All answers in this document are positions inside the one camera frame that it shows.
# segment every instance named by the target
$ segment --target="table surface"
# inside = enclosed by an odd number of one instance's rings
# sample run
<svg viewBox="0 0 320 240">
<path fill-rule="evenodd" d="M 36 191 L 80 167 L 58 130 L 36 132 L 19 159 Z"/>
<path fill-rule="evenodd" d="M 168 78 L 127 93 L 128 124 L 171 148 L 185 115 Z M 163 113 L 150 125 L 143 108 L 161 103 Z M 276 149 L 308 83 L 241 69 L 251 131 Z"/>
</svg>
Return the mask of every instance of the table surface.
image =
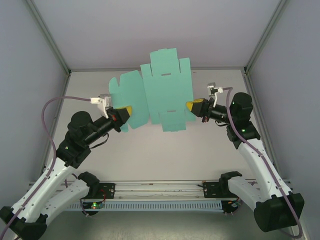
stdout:
<svg viewBox="0 0 320 240">
<path fill-rule="evenodd" d="M 122 73 L 73 72 L 66 96 L 90 98 L 107 94 L 110 79 L 117 77 L 119 80 Z M 231 97 L 237 92 L 246 92 L 240 70 L 193 70 L 194 98 L 208 99 L 207 84 L 211 82 L 216 82 L 218 87 L 234 87 Z M 226 105 L 226 96 L 226 92 L 220 94 L 218 104 Z M 54 135 L 56 145 L 64 139 L 71 116 L 78 111 L 87 111 L 93 121 L 100 117 L 94 104 L 64 100 Z M 200 118 L 188 122 L 187 129 L 179 132 L 163 132 L 161 125 L 150 123 L 129 129 L 127 133 L 111 131 L 108 142 L 93 149 L 76 174 L 85 171 L 101 181 L 216 180 L 230 171 L 239 171 L 246 179 L 255 179 L 229 141 L 226 127 L 216 126 L 213 120 L 202 123 Z"/>
</svg>

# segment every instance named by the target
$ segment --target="metal frame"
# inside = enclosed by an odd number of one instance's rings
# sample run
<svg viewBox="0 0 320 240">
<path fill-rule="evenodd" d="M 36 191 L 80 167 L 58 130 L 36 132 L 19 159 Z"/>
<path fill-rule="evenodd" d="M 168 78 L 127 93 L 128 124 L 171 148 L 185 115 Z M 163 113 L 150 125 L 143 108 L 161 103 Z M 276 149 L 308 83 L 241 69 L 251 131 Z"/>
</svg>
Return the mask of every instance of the metal frame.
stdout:
<svg viewBox="0 0 320 240">
<path fill-rule="evenodd" d="M 242 70 L 243 66 L 217 66 L 217 67 L 191 67 L 191 70 Z M 71 69 L 71 72 L 117 72 L 117 71 L 140 71 L 140 67 L 120 67 L 120 68 L 82 68 Z"/>
<path fill-rule="evenodd" d="M 260 37 L 251 57 L 249 58 L 248 63 L 245 66 L 245 71 L 250 71 L 254 67 L 254 64 L 256 63 L 260 53 L 262 52 L 265 45 L 267 44 L 269 37 L 271 36 L 273 30 L 275 29 L 279 19 L 281 18 L 289 2 L 290 0 L 280 0 L 278 5 L 276 6 L 270 21 L 265 27 L 262 36 Z"/>
<path fill-rule="evenodd" d="M 23 1 L 25 2 L 27 9 L 29 10 L 31 16 L 33 17 L 36 25 L 39 27 L 40 32 L 43 34 L 44 39 L 46 40 L 49 47 L 51 48 L 57 61 L 59 62 L 59 64 L 61 65 L 61 67 L 65 71 L 65 73 L 67 75 L 70 75 L 70 69 L 69 69 L 64 57 L 62 56 L 59 48 L 57 47 L 45 21 L 41 17 L 41 14 L 40 14 L 36 4 L 34 3 L 33 0 L 23 0 Z"/>
<path fill-rule="evenodd" d="M 23 0 L 23 2 L 25 2 L 26 7 L 28 8 L 28 10 L 30 11 L 30 14 L 32 15 L 35 23 L 37 24 L 37 26 L 39 27 L 41 33 L 43 34 L 45 40 L 47 41 L 49 47 L 51 48 L 54 56 L 56 57 L 57 61 L 59 62 L 59 64 L 61 65 L 61 67 L 63 68 L 63 70 L 66 73 L 66 79 L 65 79 L 65 84 L 63 86 L 62 92 L 61 92 L 61 96 L 64 96 L 66 91 L 67 91 L 67 87 L 68 87 L 68 83 L 69 83 L 69 79 L 70 79 L 70 75 L 72 72 L 105 72 L 105 71 L 134 71 L 134 70 L 140 70 L 139 68 L 91 68 L 91 69 L 70 69 L 63 57 L 63 55 L 61 54 L 59 48 L 57 47 L 48 27 L 46 26 L 43 18 L 41 17 L 41 14 L 36 6 L 36 4 L 34 3 L 33 0 Z M 254 115 L 256 118 L 256 122 L 258 125 L 258 129 L 262 135 L 262 139 L 263 139 L 263 143 L 264 143 L 264 147 L 266 148 L 266 152 L 268 153 L 268 155 L 270 156 L 270 158 L 274 161 L 275 165 L 277 166 L 277 158 L 276 158 L 276 154 L 274 151 L 274 148 L 272 146 L 272 142 L 270 139 L 270 135 L 268 132 L 268 128 L 266 126 L 264 117 L 263 117 L 263 113 L 260 107 L 260 104 L 258 102 L 257 99 L 257 94 L 255 92 L 254 86 L 252 84 L 252 80 L 250 77 L 250 71 L 253 69 L 254 64 L 256 63 L 257 59 L 259 58 L 263 48 L 265 47 L 270 35 L 272 34 L 275 26 L 277 25 L 279 19 L 281 18 L 283 12 L 285 11 L 287 5 L 289 4 L 290 0 L 280 0 L 269 23 L 267 24 L 266 28 L 263 31 L 263 34 L 261 35 L 260 40 L 258 41 L 252 55 L 249 58 L 248 63 L 246 64 L 245 67 L 242 66 L 234 66 L 234 67 L 192 67 L 192 70 L 241 70 L 242 72 L 242 76 L 243 76 L 243 80 L 246 86 L 246 89 L 248 91 L 248 93 L 252 96 L 252 103 L 254 106 Z M 54 133 L 56 131 L 56 127 L 57 127 L 57 123 L 58 123 L 58 119 L 59 119 L 59 115 L 62 109 L 62 105 L 63 105 L 63 99 L 59 101 L 58 103 L 58 107 L 55 113 L 55 117 L 52 123 L 52 126 L 50 128 L 50 134 L 52 136 L 54 136 Z M 46 159 L 49 156 L 50 153 L 50 143 L 49 141 L 47 142 L 46 148 L 45 148 L 45 153 L 43 155 L 43 164 L 45 163 Z M 305 234 L 305 239 L 309 238 L 308 237 L 308 232 L 306 231 L 306 226 L 305 226 L 305 222 L 303 221 L 303 216 L 301 219 L 301 223 L 303 226 L 303 231 Z"/>
<path fill-rule="evenodd" d="M 253 188 L 259 189 L 257 181 L 246 179 Z M 283 180 L 289 187 L 291 183 Z M 212 200 L 236 200 L 236 197 L 230 198 L 205 198 L 204 189 L 200 187 L 203 180 L 180 180 L 180 181 L 101 181 L 100 183 L 114 183 L 114 198 L 108 199 L 108 202 L 148 202 L 148 201 L 212 201 Z M 206 179 L 206 182 L 218 183 L 218 179 Z M 65 190 L 66 186 L 61 184 L 56 188 L 55 194 Z"/>
</svg>

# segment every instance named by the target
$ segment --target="black clamp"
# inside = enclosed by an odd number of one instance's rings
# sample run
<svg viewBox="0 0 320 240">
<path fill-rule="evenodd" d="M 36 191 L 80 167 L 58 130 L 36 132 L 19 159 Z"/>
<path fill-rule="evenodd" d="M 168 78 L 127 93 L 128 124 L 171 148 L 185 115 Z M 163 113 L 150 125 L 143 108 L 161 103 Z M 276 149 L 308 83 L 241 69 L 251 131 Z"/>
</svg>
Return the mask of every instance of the black clamp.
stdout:
<svg viewBox="0 0 320 240">
<path fill-rule="evenodd" d="M 228 180 L 234 177 L 242 177 L 238 171 L 230 171 L 221 174 L 219 181 L 205 181 L 202 185 L 203 196 L 206 199 L 220 199 L 220 198 L 237 198 L 238 196 L 229 191 Z"/>
<path fill-rule="evenodd" d="M 114 199 L 116 192 L 115 183 L 102 183 L 100 182 L 97 186 L 96 192 L 90 192 L 83 199 Z"/>
<path fill-rule="evenodd" d="M 210 97 L 208 101 L 203 102 L 202 109 L 204 110 L 203 112 L 203 117 L 202 117 L 202 123 L 207 123 L 210 120 L 210 113 L 212 109 L 214 108 L 214 103 L 215 100 Z"/>
</svg>

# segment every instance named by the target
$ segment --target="black mounting bracket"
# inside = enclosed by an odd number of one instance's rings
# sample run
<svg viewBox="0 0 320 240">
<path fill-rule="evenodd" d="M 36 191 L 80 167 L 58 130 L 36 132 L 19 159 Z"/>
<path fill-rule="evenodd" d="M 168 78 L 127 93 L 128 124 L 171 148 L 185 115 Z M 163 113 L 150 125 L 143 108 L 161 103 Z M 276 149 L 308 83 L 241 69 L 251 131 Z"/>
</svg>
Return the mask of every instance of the black mounting bracket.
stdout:
<svg viewBox="0 0 320 240">
<path fill-rule="evenodd" d="M 229 191 L 228 180 L 242 176 L 238 171 L 230 171 L 221 174 L 219 181 L 205 181 L 202 185 L 203 196 L 205 199 L 237 198 L 238 196 Z"/>
<path fill-rule="evenodd" d="M 116 184 L 115 183 L 99 183 L 99 186 L 97 187 L 98 191 L 89 194 L 85 196 L 83 199 L 114 199 L 115 198 L 115 192 L 116 192 Z"/>
</svg>

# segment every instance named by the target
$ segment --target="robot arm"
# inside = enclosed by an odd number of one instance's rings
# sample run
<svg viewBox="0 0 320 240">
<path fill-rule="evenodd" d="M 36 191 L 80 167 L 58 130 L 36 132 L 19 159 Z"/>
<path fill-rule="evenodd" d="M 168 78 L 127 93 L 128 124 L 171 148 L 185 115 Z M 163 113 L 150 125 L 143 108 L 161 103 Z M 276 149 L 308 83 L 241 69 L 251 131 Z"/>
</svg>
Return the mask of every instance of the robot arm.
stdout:
<svg viewBox="0 0 320 240">
<path fill-rule="evenodd" d="M 132 109 L 130 106 L 121 109 L 109 108 L 105 112 L 108 118 L 103 115 L 94 122 L 85 111 L 75 113 L 67 126 L 68 132 L 56 151 L 57 158 L 50 174 L 48 175 L 49 166 L 53 164 L 53 160 L 17 203 L 0 210 L 0 218 L 6 224 L 16 216 L 9 227 L 23 240 L 39 239 L 48 224 L 66 207 L 87 196 L 90 191 L 98 191 L 95 186 L 99 184 L 99 180 L 85 172 L 80 174 L 70 187 L 52 197 L 61 182 L 91 153 L 90 145 L 106 136 L 112 129 L 120 132 L 120 127 L 127 122 Z"/>
<path fill-rule="evenodd" d="M 269 159 L 258 131 L 250 121 L 253 110 L 251 96 L 238 92 L 234 95 L 230 105 L 232 122 L 237 132 L 247 141 L 246 143 L 234 132 L 226 106 L 217 104 L 217 94 L 222 93 L 223 88 L 215 87 L 214 83 L 211 83 L 208 85 L 208 91 L 213 98 L 187 102 L 188 109 L 197 117 L 202 118 L 203 123 L 213 119 L 226 125 L 229 140 L 233 142 L 234 147 L 249 165 L 259 186 L 257 190 L 239 172 L 235 171 L 221 175 L 219 190 L 233 193 L 242 199 L 253 210 L 255 221 L 264 232 L 297 225 L 281 190 L 287 196 L 298 218 L 304 206 L 304 199 L 300 193 L 292 193 Z M 259 155 L 249 145 L 254 146 L 261 154 Z M 279 185 L 276 184 L 272 175 L 275 176 Z"/>
</svg>

